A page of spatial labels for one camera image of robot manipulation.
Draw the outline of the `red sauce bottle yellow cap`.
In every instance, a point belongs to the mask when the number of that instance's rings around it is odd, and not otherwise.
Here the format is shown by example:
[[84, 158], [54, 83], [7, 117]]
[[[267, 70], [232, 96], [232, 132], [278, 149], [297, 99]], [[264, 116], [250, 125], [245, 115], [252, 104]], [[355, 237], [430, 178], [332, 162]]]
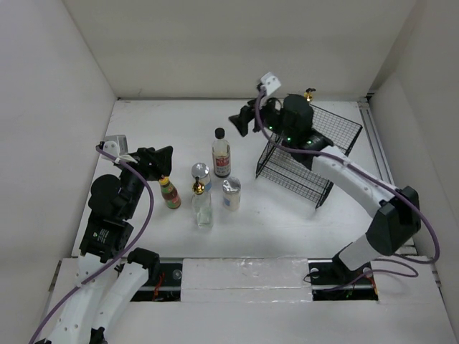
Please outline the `red sauce bottle yellow cap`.
[[163, 177], [158, 181], [161, 188], [161, 195], [169, 209], [177, 209], [181, 206], [181, 198], [168, 177]]

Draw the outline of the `silver lid jar blue label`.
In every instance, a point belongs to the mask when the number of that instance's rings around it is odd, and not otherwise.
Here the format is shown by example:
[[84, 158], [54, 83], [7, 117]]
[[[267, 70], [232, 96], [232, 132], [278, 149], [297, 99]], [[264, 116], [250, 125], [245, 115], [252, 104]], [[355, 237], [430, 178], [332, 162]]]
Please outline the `silver lid jar blue label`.
[[194, 179], [198, 178], [204, 184], [206, 191], [211, 190], [212, 180], [209, 167], [205, 163], [195, 163], [191, 167], [191, 175]]

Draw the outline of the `dark oil bottle gold spout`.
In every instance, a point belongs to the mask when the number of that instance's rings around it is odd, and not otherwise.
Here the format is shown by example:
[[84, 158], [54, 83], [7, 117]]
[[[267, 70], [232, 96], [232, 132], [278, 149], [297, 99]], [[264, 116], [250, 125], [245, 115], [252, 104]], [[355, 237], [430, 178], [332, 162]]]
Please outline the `dark oil bottle gold spout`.
[[313, 94], [316, 91], [316, 88], [309, 87], [308, 89], [305, 90], [304, 92], [304, 98], [308, 101], [311, 102], [313, 100]]

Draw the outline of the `black cap vinegar bottle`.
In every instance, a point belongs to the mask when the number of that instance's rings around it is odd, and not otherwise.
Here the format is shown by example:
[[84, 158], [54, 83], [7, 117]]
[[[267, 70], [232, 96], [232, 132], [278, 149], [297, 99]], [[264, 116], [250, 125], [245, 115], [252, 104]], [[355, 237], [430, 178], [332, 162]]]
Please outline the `black cap vinegar bottle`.
[[216, 128], [212, 144], [212, 162], [215, 176], [226, 178], [231, 173], [230, 144], [225, 138], [224, 128]]

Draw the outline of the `clear oil bottle gold spout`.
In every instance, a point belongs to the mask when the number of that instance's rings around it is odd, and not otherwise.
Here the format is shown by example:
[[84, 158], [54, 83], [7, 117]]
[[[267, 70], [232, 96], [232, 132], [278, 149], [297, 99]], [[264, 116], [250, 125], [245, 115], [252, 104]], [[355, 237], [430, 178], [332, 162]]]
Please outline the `clear oil bottle gold spout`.
[[195, 178], [192, 186], [192, 208], [196, 217], [197, 225], [200, 228], [211, 229], [213, 227], [212, 198], [210, 192], [205, 189], [205, 185]]

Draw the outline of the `silver lid white jar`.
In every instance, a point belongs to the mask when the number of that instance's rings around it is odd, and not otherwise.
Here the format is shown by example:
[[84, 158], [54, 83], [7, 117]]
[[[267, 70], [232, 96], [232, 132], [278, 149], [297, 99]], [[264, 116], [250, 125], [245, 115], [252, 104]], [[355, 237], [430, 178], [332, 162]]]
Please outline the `silver lid white jar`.
[[230, 211], [240, 207], [241, 183], [238, 178], [228, 177], [222, 183], [223, 205]]

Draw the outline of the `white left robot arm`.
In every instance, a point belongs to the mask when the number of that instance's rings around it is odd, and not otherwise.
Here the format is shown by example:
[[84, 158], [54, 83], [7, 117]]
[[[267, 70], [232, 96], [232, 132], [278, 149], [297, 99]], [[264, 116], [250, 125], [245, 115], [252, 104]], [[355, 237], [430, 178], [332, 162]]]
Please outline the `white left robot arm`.
[[129, 220], [142, 193], [148, 192], [150, 207], [140, 233], [146, 230], [154, 205], [149, 184], [169, 176], [173, 148], [139, 148], [130, 154], [109, 145], [101, 142], [96, 151], [117, 166], [120, 175], [105, 174], [93, 181], [75, 285], [43, 320], [61, 312], [43, 343], [105, 343], [139, 288], [159, 278], [159, 255], [136, 246], [140, 237], [131, 235]]

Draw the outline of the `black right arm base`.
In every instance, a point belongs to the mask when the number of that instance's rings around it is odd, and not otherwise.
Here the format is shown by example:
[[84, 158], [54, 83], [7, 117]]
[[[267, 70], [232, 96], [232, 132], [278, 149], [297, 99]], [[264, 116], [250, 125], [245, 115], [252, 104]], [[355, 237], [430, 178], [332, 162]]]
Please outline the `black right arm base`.
[[313, 301], [378, 301], [370, 262], [349, 270], [337, 258], [312, 258], [303, 281], [311, 286]]

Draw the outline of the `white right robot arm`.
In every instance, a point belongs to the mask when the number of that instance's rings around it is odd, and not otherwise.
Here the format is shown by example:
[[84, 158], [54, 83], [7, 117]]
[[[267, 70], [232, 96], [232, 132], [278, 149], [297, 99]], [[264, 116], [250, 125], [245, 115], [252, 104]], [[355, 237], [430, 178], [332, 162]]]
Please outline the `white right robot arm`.
[[280, 108], [277, 100], [249, 101], [239, 114], [229, 117], [241, 136], [270, 130], [280, 139], [280, 149], [309, 171], [331, 181], [372, 218], [366, 233], [333, 257], [331, 273], [348, 282], [358, 269], [379, 257], [393, 255], [420, 230], [419, 196], [413, 188], [399, 189], [359, 169], [334, 142], [314, 128], [314, 109], [301, 95], [288, 95]]

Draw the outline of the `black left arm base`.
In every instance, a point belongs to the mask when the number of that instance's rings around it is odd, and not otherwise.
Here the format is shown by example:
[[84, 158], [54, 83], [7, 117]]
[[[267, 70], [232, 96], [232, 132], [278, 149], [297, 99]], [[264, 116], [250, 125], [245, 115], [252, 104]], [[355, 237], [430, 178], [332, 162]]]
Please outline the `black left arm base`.
[[131, 251], [117, 266], [111, 291], [132, 302], [176, 302], [181, 299], [182, 261], [163, 261], [147, 249]]

